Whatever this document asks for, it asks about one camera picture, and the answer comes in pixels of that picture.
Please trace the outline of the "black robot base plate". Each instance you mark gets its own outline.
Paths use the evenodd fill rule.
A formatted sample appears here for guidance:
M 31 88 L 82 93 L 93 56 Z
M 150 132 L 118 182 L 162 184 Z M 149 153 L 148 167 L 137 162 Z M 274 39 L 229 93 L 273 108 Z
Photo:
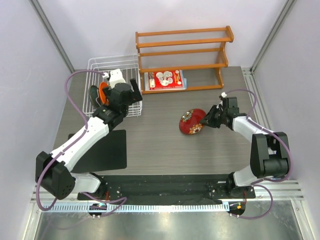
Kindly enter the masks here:
M 254 199 L 254 188 L 238 187 L 227 174 L 103 175 L 91 194 L 98 200 L 126 197 L 126 205 L 218 205 L 223 199 Z

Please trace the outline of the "white wire dish rack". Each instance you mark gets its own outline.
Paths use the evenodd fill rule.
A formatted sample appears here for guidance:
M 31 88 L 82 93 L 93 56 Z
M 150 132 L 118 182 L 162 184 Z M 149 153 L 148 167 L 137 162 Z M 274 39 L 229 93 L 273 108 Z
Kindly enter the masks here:
M 86 74 L 82 104 L 82 112 L 88 117 L 91 117 L 96 109 L 91 103 L 91 86 L 99 87 L 102 82 L 111 81 L 110 85 L 114 87 L 116 77 L 122 76 L 123 81 L 127 84 L 130 84 L 131 79 L 135 79 L 137 87 L 141 89 L 137 54 L 92 57 L 88 60 L 87 69 L 93 71 Z

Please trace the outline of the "black rubber mat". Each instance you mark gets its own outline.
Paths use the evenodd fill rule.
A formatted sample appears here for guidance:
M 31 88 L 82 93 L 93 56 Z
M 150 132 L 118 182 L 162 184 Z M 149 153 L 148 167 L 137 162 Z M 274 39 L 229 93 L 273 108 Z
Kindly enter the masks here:
M 96 142 L 76 163 L 72 173 L 120 170 L 127 167 L 127 132 L 113 130 Z

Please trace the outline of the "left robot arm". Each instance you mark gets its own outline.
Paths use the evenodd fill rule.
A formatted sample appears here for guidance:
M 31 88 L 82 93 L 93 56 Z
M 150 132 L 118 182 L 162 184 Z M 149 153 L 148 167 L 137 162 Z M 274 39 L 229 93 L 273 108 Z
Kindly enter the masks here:
M 50 153 L 36 157 L 36 194 L 44 188 L 58 200 L 70 193 L 89 193 L 100 200 L 107 192 L 102 181 L 91 173 L 72 173 L 81 157 L 99 140 L 106 137 L 128 115 L 129 106 L 140 102 L 142 95 L 137 81 L 119 82 L 104 90 L 107 104 L 98 107 L 86 124 L 67 142 Z

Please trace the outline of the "dark teal plate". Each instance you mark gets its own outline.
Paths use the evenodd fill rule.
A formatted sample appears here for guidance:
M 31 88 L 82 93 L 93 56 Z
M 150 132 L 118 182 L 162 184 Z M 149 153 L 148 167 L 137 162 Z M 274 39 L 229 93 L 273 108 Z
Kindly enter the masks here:
M 91 85 L 89 88 L 89 98 L 91 104 L 95 107 L 98 108 L 102 105 L 101 98 L 99 95 L 99 88 L 95 85 Z

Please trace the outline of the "red picture book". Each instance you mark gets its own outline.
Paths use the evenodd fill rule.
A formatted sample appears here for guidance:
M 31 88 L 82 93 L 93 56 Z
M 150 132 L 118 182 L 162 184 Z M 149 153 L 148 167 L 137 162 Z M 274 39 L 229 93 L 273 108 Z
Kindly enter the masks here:
M 187 79 L 182 70 L 153 71 L 144 73 L 145 90 L 173 91 L 186 90 Z

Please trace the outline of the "red floral plate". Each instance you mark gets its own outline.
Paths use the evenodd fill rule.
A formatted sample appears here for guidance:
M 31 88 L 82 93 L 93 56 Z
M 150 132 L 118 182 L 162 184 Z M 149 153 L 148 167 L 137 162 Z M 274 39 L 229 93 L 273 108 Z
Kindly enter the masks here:
M 179 121 L 179 130 L 185 135 L 199 133 L 204 125 L 200 121 L 206 116 L 206 112 L 200 108 L 190 109 L 183 114 Z

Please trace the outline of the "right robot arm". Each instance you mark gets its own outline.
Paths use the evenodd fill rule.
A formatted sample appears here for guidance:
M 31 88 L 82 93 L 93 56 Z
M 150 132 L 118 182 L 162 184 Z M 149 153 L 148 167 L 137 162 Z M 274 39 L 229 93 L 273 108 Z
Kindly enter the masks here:
M 241 113 L 236 97 L 219 97 L 221 102 L 213 105 L 200 121 L 205 126 L 220 128 L 222 125 L 242 135 L 251 144 L 249 165 L 228 175 L 226 193 L 233 198 L 243 198 L 253 184 L 264 180 L 280 182 L 291 173 L 291 153 L 288 136 L 259 125 Z

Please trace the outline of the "orange plate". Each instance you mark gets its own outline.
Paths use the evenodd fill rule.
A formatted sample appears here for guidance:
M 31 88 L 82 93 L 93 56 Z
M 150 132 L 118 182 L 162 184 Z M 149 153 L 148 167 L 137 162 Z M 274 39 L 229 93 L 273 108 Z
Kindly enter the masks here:
M 99 93 L 101 103 L 107 106 L 109 105 L 109 100 L 107 98 L 106 93 L 108 92 L 109 88 L 110 86 L 108 85 L 108 83 L 104 81 L 100 83 L 98 88 L 98 93 Z

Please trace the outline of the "orange wooden shelf rack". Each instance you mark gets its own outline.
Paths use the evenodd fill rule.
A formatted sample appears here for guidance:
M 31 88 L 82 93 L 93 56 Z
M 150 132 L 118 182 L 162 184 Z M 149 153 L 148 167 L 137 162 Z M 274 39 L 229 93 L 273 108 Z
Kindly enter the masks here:
M 169 92 L 223 89 L 222 69 L 228 67 L 226 44 L 234 41 L 229 25 L 224 27 L 136 32 L 141 92 L 157 94 Z M 144 73 L 212 69 L 216 78 L 206 85 L 190 85 L 186 90 L 145 90 Z

